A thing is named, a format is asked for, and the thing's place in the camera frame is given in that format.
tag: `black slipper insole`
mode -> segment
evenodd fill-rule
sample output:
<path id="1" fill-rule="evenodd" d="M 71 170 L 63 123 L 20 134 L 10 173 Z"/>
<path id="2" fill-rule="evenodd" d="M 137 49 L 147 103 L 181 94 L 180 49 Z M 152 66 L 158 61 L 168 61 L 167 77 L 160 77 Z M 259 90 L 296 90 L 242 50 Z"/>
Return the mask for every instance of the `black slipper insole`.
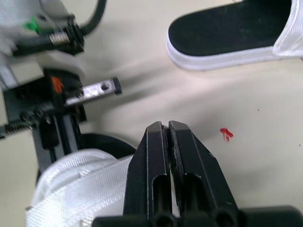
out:
<path id="1" fill-rule="evenodd" d="M 288 20 L 291 0 L 247 0 L 182 16 L 169 27 L 181 53 L 210 56 L 273 46 Z"/>

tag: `red stain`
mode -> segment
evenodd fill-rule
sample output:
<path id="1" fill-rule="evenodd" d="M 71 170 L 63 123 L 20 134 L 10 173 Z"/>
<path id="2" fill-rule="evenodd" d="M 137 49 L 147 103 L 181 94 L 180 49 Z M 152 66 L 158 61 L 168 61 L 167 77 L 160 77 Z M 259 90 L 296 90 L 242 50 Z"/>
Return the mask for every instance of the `red stain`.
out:
<path id="1" fill-rule="evenodd" d="M 220 129 L 220 132 L 222 132 L 223 134 L 224 141 L 229 142 L 229 139 L 233 137 L 233 134 L 230 131 L 228 131 L 227 128 Z"/>

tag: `beige floor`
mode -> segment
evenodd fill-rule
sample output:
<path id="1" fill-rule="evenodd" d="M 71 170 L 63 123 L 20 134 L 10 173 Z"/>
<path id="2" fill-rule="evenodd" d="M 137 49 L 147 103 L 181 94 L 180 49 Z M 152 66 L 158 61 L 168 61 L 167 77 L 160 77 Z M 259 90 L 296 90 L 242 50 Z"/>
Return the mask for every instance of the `beige floor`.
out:
<path id="1" fill-rule="evenodd" d="M 94 7 L 92 0 L 65 2 L 78 21 Z M 239 207 L 288 204 L 303 211 L 303 62 L 189 72 L 167 57 L 167 28 L 176 17 L 232 2 L 109 0 L 101 26 L 79 58 L 88 72 L 85 84 L 118 76 L 124 94 L 87 105 L 89 121 L 82 130 L 138 145 L 155 121 L 187 123 L 218 159 Z M 34 75 L 25 68 L 17 69 L 23 79 Z M 234 134 L 230 142 L 221 128 Z M 2 226 L 23 225 L 36 169 L 29 131 L 0 142 Z"/>

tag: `white mesh fabric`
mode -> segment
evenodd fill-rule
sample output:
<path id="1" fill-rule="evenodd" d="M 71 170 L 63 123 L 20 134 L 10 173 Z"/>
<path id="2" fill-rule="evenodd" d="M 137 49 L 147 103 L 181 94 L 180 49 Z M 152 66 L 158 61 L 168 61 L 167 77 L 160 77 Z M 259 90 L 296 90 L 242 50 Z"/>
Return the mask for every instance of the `white mesh fabric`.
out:
<path id="1" fill-rule="evenodd" d="M 303 0 L 292 0 L 288 21 L 274 45 L 273 54 L 303 56 Z"/>
<path id="2" fill-rule="evenodd" d="M 42 200 L 49 189 L 54 187 L 53 182 L 69 170 L 82 166 L 87 168 L 89 167 L 87 164 L 94 164 L 96 162 L 99 163 L 100 169 L 106 166 L 108 161 L 117 162 L 117 159 L 115 159 L 115 157 L 112 155 L 98 149 L 86 149 L 64 156 L 51 165 L 40 176 L 35 194 L 32 199 L 32 206 L 36 205 L 36 203 Z"/>
<path id="3" fill-rule="evenodd" d="M 27 211 L 25 226 L 84 227 L 100 213 L 121 215 L 130 161 L 117 161 L 62 185 Z"/>

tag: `green part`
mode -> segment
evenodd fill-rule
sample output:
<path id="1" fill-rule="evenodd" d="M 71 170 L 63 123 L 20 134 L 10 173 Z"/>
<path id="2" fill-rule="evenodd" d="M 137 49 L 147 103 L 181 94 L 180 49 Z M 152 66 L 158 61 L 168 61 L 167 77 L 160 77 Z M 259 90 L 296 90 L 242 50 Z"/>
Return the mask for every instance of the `green part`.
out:
<path id="1" fill-rule="evenodd" d="M 35 31 L 37 33 L 40 32 L 39 26 L 34 17 L 32 17 L 31 22 L 24 24 L 23 27 L 27 30 Z"/>

